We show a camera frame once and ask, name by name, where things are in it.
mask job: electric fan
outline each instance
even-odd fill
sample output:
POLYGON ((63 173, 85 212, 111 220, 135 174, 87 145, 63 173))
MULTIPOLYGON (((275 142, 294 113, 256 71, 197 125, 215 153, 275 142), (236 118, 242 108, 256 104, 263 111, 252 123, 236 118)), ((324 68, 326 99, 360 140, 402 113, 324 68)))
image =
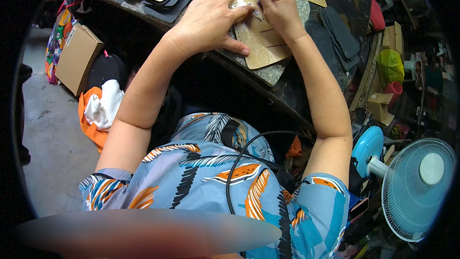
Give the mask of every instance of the electric fan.
POLYGON ((382 208, 389 227, 400 239, 419 242, 436 219, 451 185, 456 168, 454 151, 442 140, 421 139, 405 147, 387 166, 379 160, 382 149, 383 133, 372 126, 353 149, 356 169, 365 176, 373 173, 383 178, 382 208))

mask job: black table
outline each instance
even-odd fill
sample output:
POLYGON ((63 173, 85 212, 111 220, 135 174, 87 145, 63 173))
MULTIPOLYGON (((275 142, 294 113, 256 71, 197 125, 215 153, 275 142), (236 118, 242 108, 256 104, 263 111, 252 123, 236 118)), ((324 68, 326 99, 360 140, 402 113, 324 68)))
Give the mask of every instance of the black table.
MULTIPOLYGON (((161 24, 157 19, 135 12, 131 9, 121 7, 123 0, 102 0, 119 8, 122 8, 135 16, 141 17, 155 26, 159 31, 166 32, 170 27, 161 24)), ((361 60, 358 65, 365 65, 368 59, 368 44, 366 32, 370 15, 371 0, 326 0, 328 5, 333 6, 341 15, 342 20, 349 27, 351 34, 361 45, 361 60)), ((319 13, 323 7, 310 3, 310 19, 319 20, 319 13)), ((305 86, 300 71, 297 68, 295 60, 286 67, 279 81, 271 87, 264 83, 260 78, 252 74, 245 68, 236 64, 222 54, 211 51, 207 55, 213 60, 219 62, 239 79, 249 84, 253 89, 262 94, 264 97, 273 101, 282 110, 290 114, 299 124, 314 135, 314 128, 311 123, 308 100, 305 93, 305 86)), ((339 69, 339 84, 343 92, 348 90, 349 85, 356 72, 356 66, 345 72, 339 69)))

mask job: shirt sleeve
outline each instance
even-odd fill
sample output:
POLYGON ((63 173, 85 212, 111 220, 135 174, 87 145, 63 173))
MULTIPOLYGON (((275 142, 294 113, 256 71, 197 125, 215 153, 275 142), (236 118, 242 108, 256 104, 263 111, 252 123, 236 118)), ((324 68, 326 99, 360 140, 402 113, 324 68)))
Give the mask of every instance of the shirt sleeve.
POLYGON ((307 258, 331 258, 339 248, 348 219, 347 187, 332 175, 314 173, 302 180, 293 197, 293 247, 305 248, 302 253, 307 258))
POLYGON ((83 198, 82 211, 120 209, 132 174, 106 168, 91 174, 79 184, 83 198))

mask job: left hand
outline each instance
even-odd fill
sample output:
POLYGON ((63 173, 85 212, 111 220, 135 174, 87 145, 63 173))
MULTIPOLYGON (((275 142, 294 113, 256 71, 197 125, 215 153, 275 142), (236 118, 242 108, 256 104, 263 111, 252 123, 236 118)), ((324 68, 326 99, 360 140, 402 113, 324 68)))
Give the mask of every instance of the left hand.
POLYGON ((249 55, 249 47, 228 35, 230 27, 254 11, 251 5, 229 9, 233 0, 193 0, 179 23, 168 31, 169 40, 184 56, 225 48, 249 55))

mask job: white label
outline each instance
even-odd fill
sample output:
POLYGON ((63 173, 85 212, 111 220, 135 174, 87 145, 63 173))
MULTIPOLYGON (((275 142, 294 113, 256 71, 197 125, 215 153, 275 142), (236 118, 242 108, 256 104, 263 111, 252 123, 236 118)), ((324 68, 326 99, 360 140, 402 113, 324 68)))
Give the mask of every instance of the white label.
POLYGON ((72 39, 74 34, 75 34, 75 26, 72 27, 72 30, 70 31, 69 37, 67 37, 67 39, 65 40, 65 45, 67 45, 67 46, 69 45, 70 40, 72 39))

